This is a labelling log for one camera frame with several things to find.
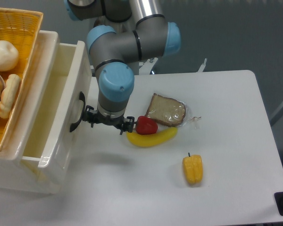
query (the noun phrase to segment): drawer handle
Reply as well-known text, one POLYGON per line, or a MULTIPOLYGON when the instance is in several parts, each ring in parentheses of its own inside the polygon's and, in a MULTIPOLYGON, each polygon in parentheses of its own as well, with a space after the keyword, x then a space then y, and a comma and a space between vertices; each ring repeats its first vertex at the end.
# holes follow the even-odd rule
POLYGON ((82 118, 84 116, 85 107, 86 107, 86 101, 85 101, 85 95, 84 95, 84 93, 82 91, 80 92, 79 100, 83 101, 83 109, 82 109, 81 116, 80 116, 79 120, 77 122, 72 123, 70 125, 70 132, 74 131, 79 126, 79 124, 81 123, 82 118))

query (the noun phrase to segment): blue joint cap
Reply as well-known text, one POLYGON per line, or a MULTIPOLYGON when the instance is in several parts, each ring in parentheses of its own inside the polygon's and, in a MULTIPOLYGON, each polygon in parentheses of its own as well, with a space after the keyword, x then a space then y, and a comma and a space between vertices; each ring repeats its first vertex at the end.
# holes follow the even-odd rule
POLYGON ((177 53, 181 47, 181 35, 177 24, 168 22, 168 35, 163 56, 177 53))
POLYGON ((134 87, 134 73, 121 62, 107 64, 100 73, 99 88, 110 101, 128 100, 134 87))
POLYGON ((89 33, 87 34, 87 48, 88 51, 90 51, 90 48, 92 44, 102 35, 108 33, 108 32, 114 32, 116 31, 110 27, 110 26, 105 26, 105 25, 100 25, 92 28, 89 33))
POLYGON ((79 18, 77 18, 77 17, 75 16, 75 14, 73 13, 73 11, 71 10, 71 8, 70 8, 69 3, 68 3, 67 0, 64 0, 64 4, 65 4, 65 7, 66 7, 66 10, 67 10, 67 12, 68 12, 69 17, 70 17, 73 21, 78 21, 78 20, 80 20, 79 18))

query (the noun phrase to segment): red pepper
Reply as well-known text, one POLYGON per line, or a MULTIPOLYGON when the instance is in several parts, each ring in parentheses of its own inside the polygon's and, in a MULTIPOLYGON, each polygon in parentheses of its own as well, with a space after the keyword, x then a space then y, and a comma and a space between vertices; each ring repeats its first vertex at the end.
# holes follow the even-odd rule
POLYGON ((154 134, 157 132, 158 124, 146 117, 146 116, 140 116, 137 119, 137 124, 135 126, 135 130, 140 135, 149 135, 154 134))

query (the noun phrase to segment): gray floor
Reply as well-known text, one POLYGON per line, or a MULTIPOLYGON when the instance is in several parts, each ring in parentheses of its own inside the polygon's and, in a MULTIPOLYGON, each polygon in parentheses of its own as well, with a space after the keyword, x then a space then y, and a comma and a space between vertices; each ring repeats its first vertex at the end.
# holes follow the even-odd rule
MULTIPOLYGON (((196 72, 204 58, 206 71, 251 70, 269 116, 283 100, 283 0, 161 1, 166 19, 181 30, 182 49, 160 59, 155 72, 196 72)), ((65 43, 85 41, 93 25, 71 21, 63 0, 0 0, 0 7, 42 11, 42 29, 57 31, 65 43)), ((283 118, 272 129, 283 162, 283 118)))

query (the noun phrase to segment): yellow banana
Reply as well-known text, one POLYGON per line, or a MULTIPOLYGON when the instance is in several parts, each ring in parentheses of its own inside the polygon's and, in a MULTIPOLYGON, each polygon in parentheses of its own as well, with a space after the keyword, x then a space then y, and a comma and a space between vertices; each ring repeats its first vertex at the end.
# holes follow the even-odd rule
POLYGON ((140 135, 135 132, 126 133, 128 140, 139 147, 151 147, 164 143, 171 138, 175 137, 178 129, 176 127, 167 128, 161 132, 150 134, 150 135, 140 135))

